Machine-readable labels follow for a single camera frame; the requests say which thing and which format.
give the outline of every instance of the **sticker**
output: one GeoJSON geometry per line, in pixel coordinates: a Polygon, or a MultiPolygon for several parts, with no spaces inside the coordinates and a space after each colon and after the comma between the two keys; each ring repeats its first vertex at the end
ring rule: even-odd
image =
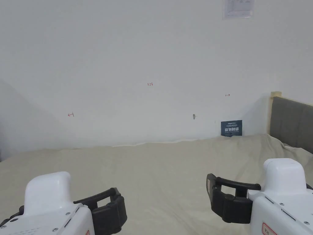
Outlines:
{"type": "Polygon", "coordinates": [[[262,225],[262,233],[264,235],[277,235],[266,223],[262,225]]]}

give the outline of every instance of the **beige cloth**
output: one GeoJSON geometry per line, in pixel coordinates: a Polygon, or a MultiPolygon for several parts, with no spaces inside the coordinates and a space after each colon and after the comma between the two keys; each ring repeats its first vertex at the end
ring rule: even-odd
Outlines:
{"type": "Polygon", "coordinates": [[[73,200],[119,189],[128,215],[121,235],[248,234],[248,225],[224,223],[211,211],[206,176],[262,184],[264,161],[284,157],[300,162],[313,185],[312,154],[269,135],[21,153],[0,163],[0,220],[24,204],[32,178],[67,171],[73,200]]]}

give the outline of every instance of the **gray upholstered panel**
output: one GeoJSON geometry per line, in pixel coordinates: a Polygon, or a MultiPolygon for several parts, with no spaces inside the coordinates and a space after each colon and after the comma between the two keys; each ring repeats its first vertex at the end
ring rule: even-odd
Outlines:
{"type": "Polygon", "coordinates": [[[313,106],[274,97],[270,135],[313,153],[313,106]]]}

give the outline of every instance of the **white wall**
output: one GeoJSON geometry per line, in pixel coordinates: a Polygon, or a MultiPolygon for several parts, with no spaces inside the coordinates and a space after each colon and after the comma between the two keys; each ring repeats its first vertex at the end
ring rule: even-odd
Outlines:
{"type": "Polygon", "coordinates": [[[271,91],[313,103],[312,9],[257,0],[253,18],[222,20],[222,0],[2,1],[2,158],[209,138],[237,119],[265,133],[271,91]]]}

